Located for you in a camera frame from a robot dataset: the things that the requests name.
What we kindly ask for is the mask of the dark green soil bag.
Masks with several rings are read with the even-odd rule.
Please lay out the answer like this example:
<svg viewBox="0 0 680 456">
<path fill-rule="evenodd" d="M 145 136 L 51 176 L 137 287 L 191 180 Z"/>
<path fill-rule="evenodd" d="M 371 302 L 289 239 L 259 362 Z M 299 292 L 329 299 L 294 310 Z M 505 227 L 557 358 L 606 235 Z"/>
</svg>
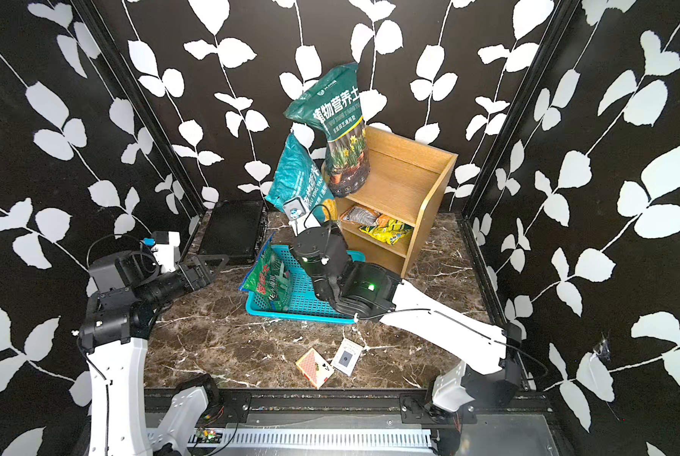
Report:
<svg viewBox="0 0 680 456">
<path fill-rule="evenodd" d="M 286 118 L 326 135 L 322 172 L 330 192 L 338 198 L 360 190 L 370 173 L 357 73 L 356 63 L 333 68 L 284 111 Z"/>
</svg>

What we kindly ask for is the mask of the teal and orange fertilizer bag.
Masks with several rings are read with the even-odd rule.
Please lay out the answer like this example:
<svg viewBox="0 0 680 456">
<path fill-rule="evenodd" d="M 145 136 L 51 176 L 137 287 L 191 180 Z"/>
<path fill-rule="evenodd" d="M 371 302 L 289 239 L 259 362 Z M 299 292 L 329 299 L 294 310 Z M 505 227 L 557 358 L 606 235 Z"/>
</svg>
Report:
<svg viewBox="0 0 680 456">
<path fill-rule="evenodd" d="M 291 132 L 274 173 L 267 201 L 284 213 L 283 204 L 294 197 L 301 197 L 319 222 L 338 218 L 334 195 L 305 146 Z"/>
</svg>

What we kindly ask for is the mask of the orange white small packet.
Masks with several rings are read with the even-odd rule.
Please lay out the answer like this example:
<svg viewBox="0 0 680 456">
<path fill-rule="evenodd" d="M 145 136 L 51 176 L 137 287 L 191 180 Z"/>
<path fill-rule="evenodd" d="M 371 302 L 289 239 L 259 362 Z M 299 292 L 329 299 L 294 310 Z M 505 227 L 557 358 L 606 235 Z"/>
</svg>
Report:
<svg viewBox="0 0 680 456">
<path fill-rule="evenodd" d="M 376 226 L 380 217 L 380 212 L 360 204 L 355 204 L 347 209 L 340 220 L 343 220 L 343 222 L 357 223 L 362 226 Z"/>
</svg>

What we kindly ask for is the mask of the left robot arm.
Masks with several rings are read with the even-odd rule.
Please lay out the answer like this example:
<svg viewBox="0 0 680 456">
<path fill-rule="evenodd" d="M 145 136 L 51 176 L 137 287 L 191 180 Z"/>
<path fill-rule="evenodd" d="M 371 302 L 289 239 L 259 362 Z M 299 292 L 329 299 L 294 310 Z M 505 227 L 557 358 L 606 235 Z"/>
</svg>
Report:
<svg viewBox="0 0 680 456">
<path fill-rule="evenodd" d="M 187 455 L 198 419 L 218 400 L 216 384 L 203 374 L 173 396 L 157 431 L 147 431 L 144 367 L 155 323 L 176 299 L 212 284 L 230 260 L 189 256 L 162 273 L 148 270 L 152 259 L 122 251 L 89 268 L 98 290 L 87 301 L 77 344 L 92 377 L 90 455 Z"/>
</svg>

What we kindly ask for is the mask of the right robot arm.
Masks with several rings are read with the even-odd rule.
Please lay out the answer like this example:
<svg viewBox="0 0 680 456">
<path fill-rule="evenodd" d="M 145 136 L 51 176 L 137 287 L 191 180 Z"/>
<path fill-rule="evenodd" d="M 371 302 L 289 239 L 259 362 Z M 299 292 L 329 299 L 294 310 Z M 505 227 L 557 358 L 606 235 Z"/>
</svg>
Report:
<svg viewBox="0 0 680 456">
<path fill-rule="evenodd" d="M 317 298 L 336 312 L 405 330 L 457 357 L 457 366 L 434 381 L 430 409 L 453 413 L 473 403 L 501 408 L 520 389 L 518 329 L 466 317 L 389 269 L 353 260 L 334 222 L 301 232 L 290 252 L 311 279 Z"/>
</svg>

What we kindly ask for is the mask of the bright green blue-topped bag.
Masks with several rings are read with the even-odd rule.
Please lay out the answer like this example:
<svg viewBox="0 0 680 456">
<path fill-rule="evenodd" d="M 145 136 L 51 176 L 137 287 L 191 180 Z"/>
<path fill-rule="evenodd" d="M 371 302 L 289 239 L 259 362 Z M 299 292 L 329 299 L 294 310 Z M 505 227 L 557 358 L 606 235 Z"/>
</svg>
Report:
<svg viewBox="0 0 680 456">
<path fill-rule="evenodd" d="M 239 290 L 254 292 L 265 300 L 271 311 L 284 312 L 290 307 L 292 275 L 271 247 L 272 239 L 269 237 L 260 249 L 254 266 L 245 275 Z"/>
</svg>

